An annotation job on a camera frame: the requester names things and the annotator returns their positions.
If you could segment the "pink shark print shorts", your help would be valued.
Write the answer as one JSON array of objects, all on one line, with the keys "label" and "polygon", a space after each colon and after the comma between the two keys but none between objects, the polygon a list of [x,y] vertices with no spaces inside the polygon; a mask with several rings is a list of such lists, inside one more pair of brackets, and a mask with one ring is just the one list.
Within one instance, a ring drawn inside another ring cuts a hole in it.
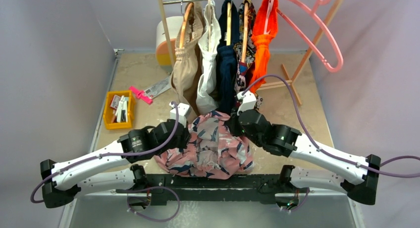
[{"label": "pink shark print shorts", "polygon": [[155,156],[166,172],[183,177],[228,179],[254,169],[249,140],[232,136],[225,123],[230,116],[218,111],[201,115],[189,124],[190,139],[185,149],[169,149]]}]

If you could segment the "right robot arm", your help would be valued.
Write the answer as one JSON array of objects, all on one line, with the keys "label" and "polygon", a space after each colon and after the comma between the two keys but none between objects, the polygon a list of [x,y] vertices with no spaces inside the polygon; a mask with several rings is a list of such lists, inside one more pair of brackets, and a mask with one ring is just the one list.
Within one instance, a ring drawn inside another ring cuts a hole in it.
[{"label": "right robot arm", "polygon": [[380,157],[373,154],[366,157],[352,155],[317,143],[295,128],[270,123],[256,110],[234,114],[225,125],[233,136],[244,136],[272,155],[299,159],[321,167],[320,170],[308,170],[283,166],[280,183],[293,188],[334,190],[356,202],[375,204]]}]

